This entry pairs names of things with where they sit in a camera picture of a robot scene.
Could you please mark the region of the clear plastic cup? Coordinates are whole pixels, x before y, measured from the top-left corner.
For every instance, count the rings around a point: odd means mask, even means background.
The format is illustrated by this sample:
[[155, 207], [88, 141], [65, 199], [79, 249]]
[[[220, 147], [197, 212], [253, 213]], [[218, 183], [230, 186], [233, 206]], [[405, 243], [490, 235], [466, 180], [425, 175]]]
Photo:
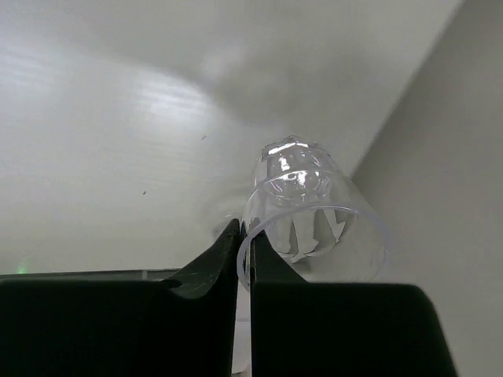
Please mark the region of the clear plastic cup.
[[261, 232], [309, 282], [368, 282], [391, 251], [390, 233], [318, 143], [288, 136], [264, 146], [242, 216], [237, 275], [250, 288], [252, 242]]

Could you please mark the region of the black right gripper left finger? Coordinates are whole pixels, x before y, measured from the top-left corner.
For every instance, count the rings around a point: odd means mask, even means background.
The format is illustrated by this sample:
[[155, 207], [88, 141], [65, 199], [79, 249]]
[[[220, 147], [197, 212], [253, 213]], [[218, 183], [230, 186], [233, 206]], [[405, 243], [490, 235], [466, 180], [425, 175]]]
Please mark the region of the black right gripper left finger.
[[180, 270], [1, 278], [4, 376], [229, 376], [240, 223]]

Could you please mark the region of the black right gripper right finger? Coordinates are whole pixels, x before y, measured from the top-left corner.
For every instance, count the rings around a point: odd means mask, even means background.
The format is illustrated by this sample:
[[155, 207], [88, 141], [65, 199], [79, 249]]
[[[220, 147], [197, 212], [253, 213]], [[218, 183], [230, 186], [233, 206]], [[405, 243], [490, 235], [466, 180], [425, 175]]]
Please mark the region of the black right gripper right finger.
[[309, 283], [251, 242], [254, 376], [454, 376], [435, 307], [409, 284]]

